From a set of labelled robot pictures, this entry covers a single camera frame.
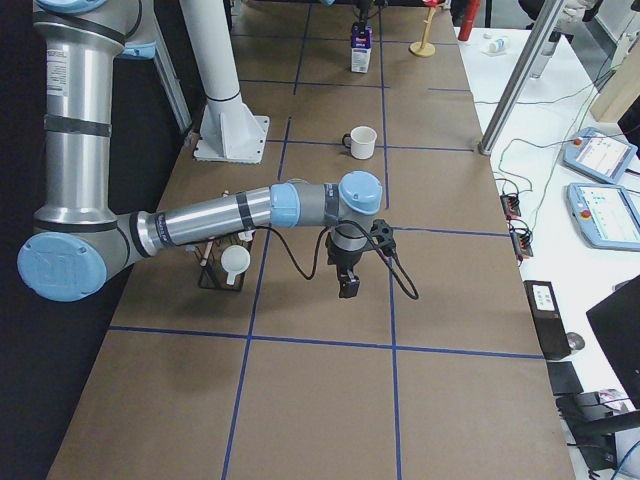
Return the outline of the white milk carton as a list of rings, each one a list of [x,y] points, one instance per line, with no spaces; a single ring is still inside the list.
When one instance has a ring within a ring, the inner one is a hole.
[[[351,71],[367,73],[372,49],[372,28],[355,22],[351,28]]]

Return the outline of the teach pendant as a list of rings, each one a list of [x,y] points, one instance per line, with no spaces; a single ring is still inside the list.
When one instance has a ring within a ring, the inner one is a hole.
[[[591,247],[639,251],[639,213],[624,187],[571,183],[565,192],[569,212]]]
[[[563,149],[563,164],[605,184],[617,184],[638,148],[622,134],[606,134],[594,127],[578,131]]]

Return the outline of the small white blue bottle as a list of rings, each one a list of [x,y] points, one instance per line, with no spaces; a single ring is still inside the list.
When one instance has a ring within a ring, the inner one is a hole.
[[[502,53],[506,50],[508,46],[508,38],[507,37],[498,37],[493,39],[487,47],[487,52],[495,55]]]

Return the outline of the white pillar with base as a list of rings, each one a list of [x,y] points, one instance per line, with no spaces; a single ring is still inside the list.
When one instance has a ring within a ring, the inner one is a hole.
[[[270,119],[254,115],[242,99],[224,4],[188,0],[180,5],[207,99],[195,158],[257,164]]]

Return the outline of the upper teach pendant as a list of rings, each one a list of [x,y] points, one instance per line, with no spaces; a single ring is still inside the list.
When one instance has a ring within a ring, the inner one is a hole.
[[[563,149],[563,164],[605,184],[617,184],[638,148],[622,134],[606,134],[594,127],[578,131]]]

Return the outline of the wooden mug tree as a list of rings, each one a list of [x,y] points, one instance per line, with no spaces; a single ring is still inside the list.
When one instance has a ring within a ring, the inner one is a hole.
[[[425,3],[427,9],[426,17],[424,19],[424,28],[420,41],[413,42],[409,46],[409,51],[412,55],[420,58],[429,58],[436,52],[435,46],[429,41],[430,32],[432,27],[432,21],[437,10],[437,3],[435,1],[427,1]]]

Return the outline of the red bottle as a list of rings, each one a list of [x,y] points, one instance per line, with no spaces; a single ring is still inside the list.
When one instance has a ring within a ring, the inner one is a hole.
[[[469,40],[471,35],[471,31],[473,29],[476,17],[479,13],[480,7],[482,5],[482,0],[467,0],[464,1],[464,16],[459,27],[459,33],[457,39],[461,42],[466,42]]]

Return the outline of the lower teach pendant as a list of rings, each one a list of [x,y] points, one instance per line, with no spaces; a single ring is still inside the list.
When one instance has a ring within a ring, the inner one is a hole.
[[[591,247],[639,251],[639,213],[624,187],[571,183],[565,192],[569,212]]]

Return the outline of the white cup in rack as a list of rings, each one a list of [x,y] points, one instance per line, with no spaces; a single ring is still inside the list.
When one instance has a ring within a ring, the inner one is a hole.
[[[226,272],[226,284],[233,286],[236,278],[243,274],[251,264],[249,251],[241,245],[227,247],[220,258],[222,269]]]

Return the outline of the black remote box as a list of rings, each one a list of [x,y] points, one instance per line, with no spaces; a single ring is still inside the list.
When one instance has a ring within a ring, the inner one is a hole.
[[[561,360],[570,355],[555,293],[549,281],[523,282],[540,348],[547,360]]]

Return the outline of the white smiley mug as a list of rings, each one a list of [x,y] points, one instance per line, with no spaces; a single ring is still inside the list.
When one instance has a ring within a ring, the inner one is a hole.
[[[358,160],[368,160],[374,155],[377,132],[369,126],[357,126],[342,137],[342,145]]]

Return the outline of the aluminium frame post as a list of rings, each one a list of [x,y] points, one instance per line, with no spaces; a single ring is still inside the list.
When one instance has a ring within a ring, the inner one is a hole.
[[[478,144],[478,152],[480,154],[489,156],[492,153],[498,137],[506,126],[508,118],[524,89],[534,61],[540,55],[544,43],[557,24],[563,6],[564,2],[562,0],[546,0],[543,3],[540,14],[530,31],[486,131]]]

